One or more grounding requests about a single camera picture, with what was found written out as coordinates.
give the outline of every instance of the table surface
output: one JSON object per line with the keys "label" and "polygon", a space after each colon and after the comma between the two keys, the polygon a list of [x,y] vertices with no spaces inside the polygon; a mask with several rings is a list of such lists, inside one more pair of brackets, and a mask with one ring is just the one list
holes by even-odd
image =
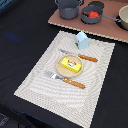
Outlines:
{"label": "table surface", "polygon": [[[0,104],[27,113],[55,128],[81,128],[14,95],[60,30],[78,33],[48,24],[56,9],[54,0],[15,0],[0,12]],[[128,44],[87,36],[115,43],[90,128],[127,128]]]}

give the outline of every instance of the fork handle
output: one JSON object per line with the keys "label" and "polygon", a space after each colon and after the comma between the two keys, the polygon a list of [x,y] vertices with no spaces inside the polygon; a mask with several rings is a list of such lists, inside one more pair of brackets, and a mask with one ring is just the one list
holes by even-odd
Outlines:
{"label": "fork handle", "polygon": [[90,61],[93,61],[93,62],[97,62],[98,61],[96,58],[92,58],[92,57],[85,56],[85,55],[78,54],[78,56],[80,58],[82,58],[82,59],[85,59],[85,60],[90,60]]}
{"label": "fork handle", "polygon": [[64,78],[64,82],[72,84],[72,85],[77,86],[77,87],[82,88],[82,89],[85,88],[84,84],[78,83],[76,81],[73,81],[73,80],[70,80],[70,79],[67,79],[67,78]]}

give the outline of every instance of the metal pot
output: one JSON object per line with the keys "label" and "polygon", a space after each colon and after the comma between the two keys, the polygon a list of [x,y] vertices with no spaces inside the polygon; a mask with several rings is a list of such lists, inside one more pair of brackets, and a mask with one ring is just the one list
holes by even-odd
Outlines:
{"label": "metal pot", "polygon": [[[87,16],[83,15],[83,12],[89,13],[91,11],[97,12],[99,14],[99,17],[87,17]],[[121,22],[120,19],[116,19],[116,18],[104,15],[103,14],[103,10],[100,7],[98,7],[98,6],[94,6],[94,5],[86,6],[81,11],[81,20],[83,22],[87,23],[87,24],[98,23],[101,20],[102,16],[110,18],[110,19],[112,19],[114,21],[117,21],[117,22]]]}
{"label": "metal pot", "polygon": [[119,10],[119,17],[121,19],[121,25],[124,29],[128,30],[128,5],[122,7]]}
{"label": "metal pot", "polygon": [[79,6],[82,0],[55,0],[59,8],[59,15],[64,19],[73,19],[77,17]]}

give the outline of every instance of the metal fork tines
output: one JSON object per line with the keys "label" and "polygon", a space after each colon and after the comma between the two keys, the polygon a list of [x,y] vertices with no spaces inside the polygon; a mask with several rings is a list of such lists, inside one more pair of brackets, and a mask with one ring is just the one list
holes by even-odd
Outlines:
{"label": "metal fork tines", "polygon": [[52,78],[52,79],[61,79],[63,80],[64,78],[60,77],[60,76],[57,76],[56,74],[50,72],[50,71],[45,71],[44,73],[46,76]]}

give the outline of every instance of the dark background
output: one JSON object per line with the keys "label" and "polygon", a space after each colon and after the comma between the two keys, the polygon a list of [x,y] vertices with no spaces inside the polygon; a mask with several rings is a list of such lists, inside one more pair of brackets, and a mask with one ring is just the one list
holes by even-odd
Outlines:
{"label": "dark background", "polygon": [[[5,105],[55,128],[81,128],[14,95],[60,30],[78,33],[48,24],[56,9],[54,0],[15,0],[0,11],[0,113]],[[128,44],[87,36],[115,43],[91,128],[128,128]]]}

